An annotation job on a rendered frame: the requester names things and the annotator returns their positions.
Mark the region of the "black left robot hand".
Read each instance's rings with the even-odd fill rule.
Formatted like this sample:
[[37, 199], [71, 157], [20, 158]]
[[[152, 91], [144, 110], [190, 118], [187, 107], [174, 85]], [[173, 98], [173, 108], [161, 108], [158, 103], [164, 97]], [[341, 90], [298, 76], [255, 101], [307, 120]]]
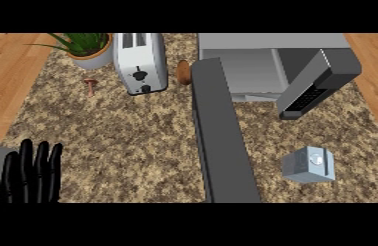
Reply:
[[23, 139], [17, 151], [9, 151], [0, 165], [0, 204], [56, 204], [60, 198], [60, 156], [63, 145], [48, 149], [38, 144], [32, 154], [32, 141]]

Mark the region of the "dark grey microwave door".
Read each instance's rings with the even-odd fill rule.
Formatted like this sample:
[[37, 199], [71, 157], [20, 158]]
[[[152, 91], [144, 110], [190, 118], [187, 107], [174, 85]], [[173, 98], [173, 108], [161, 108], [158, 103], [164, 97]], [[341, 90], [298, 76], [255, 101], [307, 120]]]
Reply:
[[192, 113], [208, 203], [260, 203], [254, 173], [218, 58], [192, 68]]

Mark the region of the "pale grey milk carton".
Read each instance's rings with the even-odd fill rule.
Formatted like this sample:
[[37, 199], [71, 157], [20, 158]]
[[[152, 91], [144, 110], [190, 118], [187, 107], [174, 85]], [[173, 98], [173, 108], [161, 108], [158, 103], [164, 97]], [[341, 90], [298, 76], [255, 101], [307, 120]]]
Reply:
[[280, 161], [286, 179], [299, 183], [335, 180], [333, 154], [325, 148], [305, 146], [285, 155]]

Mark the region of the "grey microwave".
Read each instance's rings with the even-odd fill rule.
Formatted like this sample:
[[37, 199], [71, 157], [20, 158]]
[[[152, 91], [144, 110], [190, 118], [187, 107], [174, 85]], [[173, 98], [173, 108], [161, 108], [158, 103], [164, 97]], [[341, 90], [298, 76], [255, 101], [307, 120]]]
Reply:
[[201, 33], [195, 106], [229, 116], [235, 102], [271, 101], [279, 118], [295, 120], [360, 73], [339, 33]]

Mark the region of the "brown mushroom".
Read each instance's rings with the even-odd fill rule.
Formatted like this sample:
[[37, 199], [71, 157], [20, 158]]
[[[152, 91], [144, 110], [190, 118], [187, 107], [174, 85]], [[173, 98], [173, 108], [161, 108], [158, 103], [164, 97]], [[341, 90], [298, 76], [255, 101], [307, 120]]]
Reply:
[[97, 80], [93, 78], [85, 78], [84, 79], [84, 83], [88, 86], [88, 97], [93, 97], [94, 91], [93, 91], [93, 87], [97, 84]]

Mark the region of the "green potted plant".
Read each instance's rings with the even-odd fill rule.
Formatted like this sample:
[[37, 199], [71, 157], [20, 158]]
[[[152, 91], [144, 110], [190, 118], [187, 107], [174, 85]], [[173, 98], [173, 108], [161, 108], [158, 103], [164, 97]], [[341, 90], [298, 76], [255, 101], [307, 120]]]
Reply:
[[43, 44], [43, 47], [54, 48], [63, 51], [71, 58], [74, 64], [85, 69], [93, 70], [106, 66], [112, 58], [112, 42], [110, 33], [48, 33], [59, 45]]

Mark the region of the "white toaster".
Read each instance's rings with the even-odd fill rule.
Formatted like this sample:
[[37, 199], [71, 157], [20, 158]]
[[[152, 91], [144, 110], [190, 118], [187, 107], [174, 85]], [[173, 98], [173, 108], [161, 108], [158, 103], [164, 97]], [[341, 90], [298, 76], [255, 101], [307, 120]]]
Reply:
[[162, 34], [115, 33], [113, 66], [131, 96], [164, 91], [168, 71]]

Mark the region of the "brown round bread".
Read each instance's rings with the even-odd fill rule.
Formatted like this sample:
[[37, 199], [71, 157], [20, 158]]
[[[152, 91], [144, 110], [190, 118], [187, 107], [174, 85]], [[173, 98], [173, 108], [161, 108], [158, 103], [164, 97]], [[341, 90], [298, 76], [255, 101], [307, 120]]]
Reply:
[[192, 82], [192, 78], [190, 78], [190, 66], [186, 60], [181, 60], [177, 64], [177, 69], [175, 69], [175, 77], [177, 77], [177, 81], [183, 84], [183, 85], [189, 85]]

